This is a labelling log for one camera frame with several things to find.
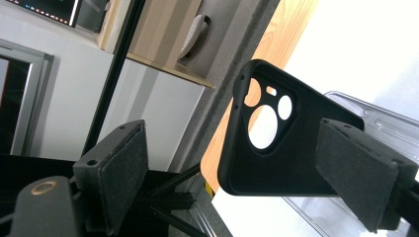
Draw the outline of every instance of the brass screw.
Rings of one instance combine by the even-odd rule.
[[[56,186],[56,181],[45,181],[33,187],[31,194],[33,196],[39,196],[48,193]]]

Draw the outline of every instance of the computer screen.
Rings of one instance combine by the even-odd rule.
[[[60,24],[75,27],[82,0],[4,0]]]

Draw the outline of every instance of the metal pole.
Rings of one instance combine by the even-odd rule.
[[[207,235],[200,231],[199,229],[195,228],[191,224],[185,222],[184,220],[180,219],[179,217],[173,215],[172,213],[157,207],[151,207],[152,210],[154,210],[154,214],[159,217],[160,219],[166,221],[167,223],[173,225],[180,231],[184,232],[185,234],[188,234],[189,236],[202,236],[207,237]]]
[[[179,175],[175,176],[173,179],[169,180],[168,182],[164,183],[163,185],[157,187],[153,191],[150,192],[152,196],[159,196],[162,194],[167,193],[172,188],[175,188],[182,182],[188,180],[189,178],[195,176],[196,174],[200,173],[201,171],[201,163],[189,168],[188,170],[180,173]]]
[[[90,126],[82,155],[86,154],[98,142],[99,134],[102,130],[115,88],[117,87],[118,80],[126,60],[126,54],[129,50],[136,26],[138,25],[144,3],[145,0],[132,0],[130,3],[122,33],[118,39],[117,51],[108,72],[108,77],[106,79],[95,116],[93,117],[92,125]]]

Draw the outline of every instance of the plastic container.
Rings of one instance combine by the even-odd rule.
[[[365,133],[419,164],[419,121],[384,110],[339,92],[326,96],[363,118]],[[409,223],[401,219],[395,231],[370,233],[338,197],[284,197],[323,236],[406,236]]]

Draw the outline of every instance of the foam pad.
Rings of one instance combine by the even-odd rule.
[[[144,120],[117,127],[73,166],[77,187],[98,204],[108,235],[118,234],[148,170]]]
[[[394,230],[400,194],[417,165],[363,131],[332,119],[320,123],[316,168],[369,231]]]

